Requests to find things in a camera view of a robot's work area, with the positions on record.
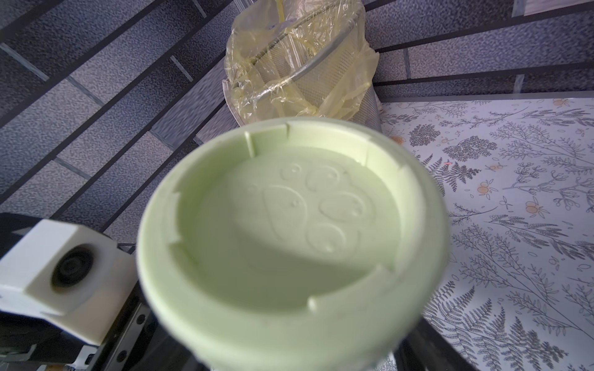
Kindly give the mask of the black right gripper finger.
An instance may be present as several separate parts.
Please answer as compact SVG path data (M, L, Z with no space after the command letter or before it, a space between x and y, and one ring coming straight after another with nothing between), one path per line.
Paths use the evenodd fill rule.
M476 371L424 318L394 352L397 370Z

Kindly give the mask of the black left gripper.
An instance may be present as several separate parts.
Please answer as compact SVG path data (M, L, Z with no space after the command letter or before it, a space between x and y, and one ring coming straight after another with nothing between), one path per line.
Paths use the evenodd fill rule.
M93 346L48 321L1 313L2 370L203 370L174 340L136 285Z

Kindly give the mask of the light green jar lid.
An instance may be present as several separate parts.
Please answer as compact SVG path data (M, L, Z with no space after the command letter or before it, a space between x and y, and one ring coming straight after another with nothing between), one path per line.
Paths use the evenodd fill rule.
M167 332L216 370L368 370L419 322L450 255L442 193L362 125L284 117L162 180L136 263Z

